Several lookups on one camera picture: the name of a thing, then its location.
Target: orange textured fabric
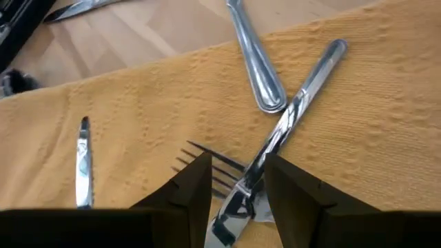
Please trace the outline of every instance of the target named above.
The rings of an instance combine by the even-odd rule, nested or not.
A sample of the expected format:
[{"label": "orange textured fabric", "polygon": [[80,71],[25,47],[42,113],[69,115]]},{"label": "orange textured fabric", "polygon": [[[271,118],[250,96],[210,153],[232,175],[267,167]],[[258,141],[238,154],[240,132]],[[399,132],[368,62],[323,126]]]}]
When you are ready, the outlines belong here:
[{"label": "orange textured fabric", "polygon": [[[389,0],[263,37],[292,97],[332,39],[346,59],[281,155],[381,209],[441,209],[441,1]],[[0,101],[0,206],[73,207],[80,120],[97,207],[128,207],[182,167],[186,140],[249,163],[258,110],[237,42]],[[213,200],[212,214],[220,202]],[[281,247],[251,223],[237,247]]]}]

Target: silver cutlery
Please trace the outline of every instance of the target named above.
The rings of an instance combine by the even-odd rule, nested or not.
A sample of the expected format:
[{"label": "silver cutlery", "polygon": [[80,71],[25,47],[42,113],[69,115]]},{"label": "silver cutlery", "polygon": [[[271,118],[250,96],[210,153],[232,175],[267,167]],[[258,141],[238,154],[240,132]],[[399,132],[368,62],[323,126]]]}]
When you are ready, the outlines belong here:
[{"label": "silver cutlery", "polygon": [[227,6],[245,57],[248,77],[258,107],[267,113],[283,110],[287,105],[285,90],[243,10],[242,0],[227,0]]},{"label": "silver cutlery", "polygon": [[90,122],[88,117],[81,120],[76,143],[75,193],[78,209],[93,206],[92,151],[90,149]]},{"label": "silver cutlery", "polygon": [[83,0],[78,3],[73,3],[68,6],[59,8],[54,12],[51,12],[45,19],[44,23],[50,23],[55,21],[61,21],[70,17],[74,17],[78,14],[83,14],[97,8],[104,7],[111,3],[116,3],[127,0]]},{"label": "silver cutlery", "polygon": [[[223,156],[222,154],[219,154],[218,152],[215,152],[209,148],[206,148],[202,145],[199,145],[197,143],[194,143],[192,141],[188,141],[189,144],[203,150],[204,152],[208,152],[210,153],[213,157],[219,159],[220,161],[226,163],[227,165],[229,165],[230,167],[238,170],[239,173],[243,173],[245,171],[245,166],[237,163],[236,161],[232,160],[231,158],[228,158],[226,156]],[[187,151],[186,149],[181,149],[181,151],[189,156],[191,159],[195,159],[197,156],[189,151]],[[189,162],[187,162],[185,159],[177,157],[176,158],[178,161],[182,162],[185,165],[189,165]],[[225,171],[224,169],[221,169],[219,166],[216,165],[212,165],[213,170],[215,170],[216,172],[218,172],[221,175],[224,175],[225,178],[227,178],[227,180],[222,180],[217,176],[212,176],[212,180],[217,183],[217,185],[220,187],[220,189],[217,189],[216,187],[213,186],[212,188],[212,194],[214,197],[219,198],[219,199],[226,199],[227,198],[227,194],[223,193],[223,191],[228,191],[230,192],[233,189],[233,186],[231,186],[230,184],[233,183],[237,183],[238,178]],[[172,167],[172,169],[175,172],[180,172],[180,169]],[[268,202],[268,195],[266,194],[264,185],[263,185],[263,181],[261,182],[261,184],[258,187],[260,190],[256,191],[258,192],[256,194],[256,197],[254,198],[254,209],[255,209],[255,213],[252,216],[252,219],[258,223],[265,223],[265,222],[274,222],[274,217],[271,213],[271,208],[269,207],[269,202]]]},{"label": "silver cutlery", "polygon": [[347,50],[347,43],[337,39],[329,44],[322,58],[301,85],[279,122],[265,140],[244,176],[234,185],[216,217],[208,225],[206,248],[232,247],[252,218],[256,197],[255,186],[263,175],[263,163],[268,153],[276,153],[286,142],[305,110]]}]

